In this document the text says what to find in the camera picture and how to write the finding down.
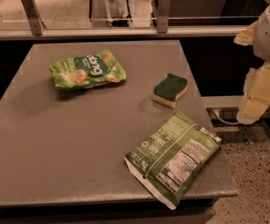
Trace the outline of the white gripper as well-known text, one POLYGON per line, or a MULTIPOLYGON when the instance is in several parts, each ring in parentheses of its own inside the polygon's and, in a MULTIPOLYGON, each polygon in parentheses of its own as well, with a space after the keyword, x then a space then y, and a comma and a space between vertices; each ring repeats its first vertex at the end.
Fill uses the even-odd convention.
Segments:
POLYGON ((270 106, 270 5, 257 22, 235 36, 234 42, 240 46, 253 45, 254 55, 267 61, 259 69, 249 69, 236 115, 239 123, 253 124, 270 106))

